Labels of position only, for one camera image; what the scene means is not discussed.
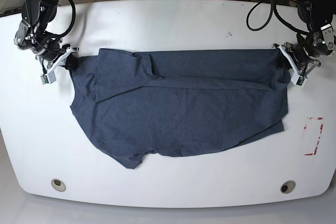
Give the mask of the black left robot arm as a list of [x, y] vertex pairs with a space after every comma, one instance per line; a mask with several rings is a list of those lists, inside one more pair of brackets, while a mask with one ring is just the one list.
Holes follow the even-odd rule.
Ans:
[[307, 76], [308, 65], [320, 66], [317, 58], [329, 56], [335, 52], [335, 31], [332, 26], [333, 12], [331, 0], [296, 0], [299, 18], [306, 24], [307, 31], [293, 27], [278, 13], [276, 0], [272, 6], [278, 20], [297, 33], [297, 43], [287, 44], [289, 52], [296, 68], [302, 76]]

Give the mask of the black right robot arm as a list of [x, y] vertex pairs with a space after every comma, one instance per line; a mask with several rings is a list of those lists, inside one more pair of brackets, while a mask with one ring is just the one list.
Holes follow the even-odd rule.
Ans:
[[65, 32], [54, 34], [47, 31], [48, 24], [57, 14], [60, 0], [24, 0], [22, 21], [14, 38], [14, 44], [20, 50], [31, 50], [40, 60], [43, 75], [46, 75], [45, 61], [54, 62], [66, 53], [60, 47], [61, 40], [70, 33], [76, 20], [76, 7], [73, 0], [68, 0], [72, 13], [71, 22]]

